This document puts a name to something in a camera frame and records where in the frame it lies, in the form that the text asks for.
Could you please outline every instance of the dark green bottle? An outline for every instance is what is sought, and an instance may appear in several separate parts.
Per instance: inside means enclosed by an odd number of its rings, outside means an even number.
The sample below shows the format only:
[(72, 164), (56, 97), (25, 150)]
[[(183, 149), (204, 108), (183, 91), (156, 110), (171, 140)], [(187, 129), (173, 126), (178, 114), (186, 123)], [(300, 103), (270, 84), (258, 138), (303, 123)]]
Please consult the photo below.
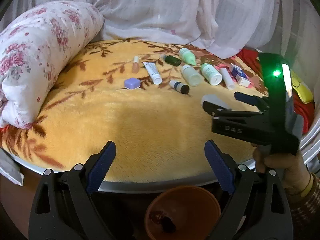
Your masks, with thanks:
[(178, 59), (174, 56), (163, 55), (163, 59), (166, 63), (168, 63), (172, 66), (175, 66), (175, 67), (180, 66), (180, 64), (182, 62), (181, 59)]

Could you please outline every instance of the patterned sleeve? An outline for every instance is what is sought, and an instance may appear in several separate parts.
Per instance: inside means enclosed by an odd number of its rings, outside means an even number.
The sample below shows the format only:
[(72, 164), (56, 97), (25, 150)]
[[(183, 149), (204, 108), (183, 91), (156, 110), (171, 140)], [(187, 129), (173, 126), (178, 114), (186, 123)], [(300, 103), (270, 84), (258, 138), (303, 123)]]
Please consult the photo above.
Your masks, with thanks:
[(290, 203), (295, 240), (314, 239), (319, 235), (320, 180), (314, 175), (309, 193), (300, 201)]

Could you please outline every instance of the green light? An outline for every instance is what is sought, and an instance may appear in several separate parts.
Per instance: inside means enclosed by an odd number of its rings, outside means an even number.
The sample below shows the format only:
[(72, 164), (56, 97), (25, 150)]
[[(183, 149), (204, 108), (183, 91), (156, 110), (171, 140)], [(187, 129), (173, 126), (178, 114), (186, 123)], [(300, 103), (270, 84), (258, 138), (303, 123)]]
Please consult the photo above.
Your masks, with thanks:
[(280, 70), (275, 70), (275, 71), (273, 72), (273, 75), (274, 75), (275, 77), (280, 76), (280, 75), (281, 75)]

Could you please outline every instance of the white squeeze tube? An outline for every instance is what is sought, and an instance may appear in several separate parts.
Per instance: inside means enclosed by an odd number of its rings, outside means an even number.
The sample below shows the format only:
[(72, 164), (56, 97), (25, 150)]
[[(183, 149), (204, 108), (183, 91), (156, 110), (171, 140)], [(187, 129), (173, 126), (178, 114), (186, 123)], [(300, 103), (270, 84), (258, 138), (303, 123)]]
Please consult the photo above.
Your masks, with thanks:
[(226, 68), (221, 68), (220, 74), (221, 74), (223, 81), (225, 82), (225, 84), (229, 90), (233, 90), (236, 88), (236, 86), (235, 86), (235, 84), (234, 84), (232, 78), (230, 77), (230, 74)]
[(145, 68), (147, 69), (149, 76), (151, 77), (153, 83), (155, 85), (159, 85), (162, 83), (162, 78), (159, 74), (156, 64), (153, 62), (143, 62)]

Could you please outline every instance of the white bottle with green cap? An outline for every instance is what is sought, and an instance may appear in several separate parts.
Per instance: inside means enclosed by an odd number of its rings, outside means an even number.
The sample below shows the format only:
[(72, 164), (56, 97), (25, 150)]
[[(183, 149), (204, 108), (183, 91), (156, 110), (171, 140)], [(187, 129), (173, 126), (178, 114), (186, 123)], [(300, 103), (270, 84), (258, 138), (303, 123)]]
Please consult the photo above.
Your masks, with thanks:
[(208, 63), (202, 64), (200, 71), (212, 86), (219, 85), (222, 81), (222, 75), (219, 73), (219, 71)]
[(197, 86), (203, 80), (202, 76), (191, 66), (184, 65), (181, 68), (181, 74), (190, 86)]
[(179, 56), (183, 60), (183, 62), (190, 65), (197, 65), (196, 56), (187, 48), (182, 48), (179, 50)]

